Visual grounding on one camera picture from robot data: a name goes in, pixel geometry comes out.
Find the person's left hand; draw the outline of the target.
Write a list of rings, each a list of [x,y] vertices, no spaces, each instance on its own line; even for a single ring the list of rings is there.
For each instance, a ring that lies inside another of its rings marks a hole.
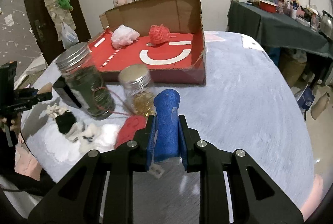
[[[9,123],[9,130],[13,131],[16,134],[16,137],[18,138],[20,132],[21,132],[21,115],[22,113],[18,113],[14,119],[11,120]],[[1,117],[1,130],[5,133],[5,125],[7,122],[7,118]]]

